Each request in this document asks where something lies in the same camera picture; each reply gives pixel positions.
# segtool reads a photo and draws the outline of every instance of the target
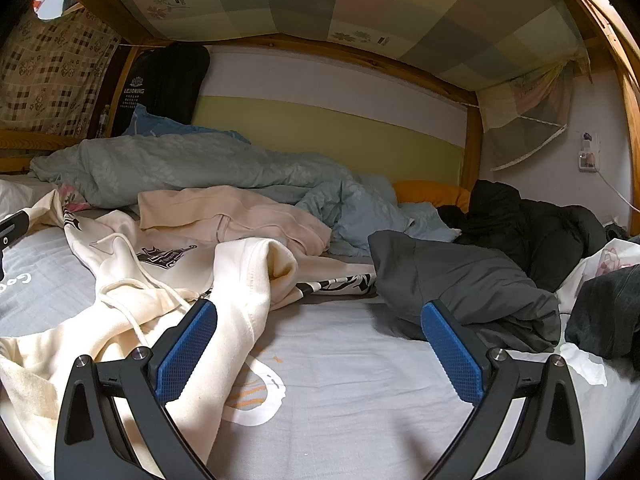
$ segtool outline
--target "light blue blanket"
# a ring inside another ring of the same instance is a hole
[[[40,180],[73,185],[100,208],[135,204],[139,192],[156,189],[253,189],[331,227],[333,254],[367,255],[367,237],[383,229],[446,242],[458,234],[431,204],[406,213],[324,155],[272,152],[216,133],[83,140],[35,157],[31,171]]]

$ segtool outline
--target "black backpack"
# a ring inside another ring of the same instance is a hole
[[[143,52],[122,89],[111,137],[127,129],[137,103],[150,114],[190,124],[209,61],[209,51],[197,44],[172,43]]]

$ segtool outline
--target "black jacket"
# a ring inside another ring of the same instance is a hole
[[[595,215],[579,205],[523,200],[517,189],[478,180],[456,243],[500,249],[538,288],[556,291],[581,258],[607,242]]]
[[[640,265],[582,284],[564,334],[585,352],[613,359],[630,354],[640,370]]]

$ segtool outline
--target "mattress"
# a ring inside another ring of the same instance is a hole
[[[94,277],[58,228],[9,247],[4,271],[2,336],[46,330],[94,301]],[[245,363],[207,461],[219,480],[422,478],[471,411],[430,345],[405,339],[378,297],[311,296],[274,311]],[[630,362],[606,362],[606,376],[607,386],[591,386],[572,369],[588,480],[606,469],[640,416]],[[512,403],[478,476],[497,465],[521,406]]]

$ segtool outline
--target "patterned fabric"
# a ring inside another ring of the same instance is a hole
[[[492,171],[533,155],[566,130],[574,64],[560,62],[477,92]]]
[[[281,32],[398,59],[469,90],[586,59],[562,0],[122,0],[155,36]]]
[[[60,186],[58,193],[60,193],[60,198],[62,199],[62,206],[71,213],[92,208],[91,204],[89,204],[71,184],[63,184]]]
[[[296,283],[296,288],[302,293],[302,296],[308,296],[309,294],[324,294],[328,296],[354,294],[361,296],[369,294],[373,290],[375,283],[375,274],[358,274],[357,276],[322,280],[322,282]]]
[[[30,7],[0,52],[0,129],[84,139],[119,42],[86,9],[43,21]]]

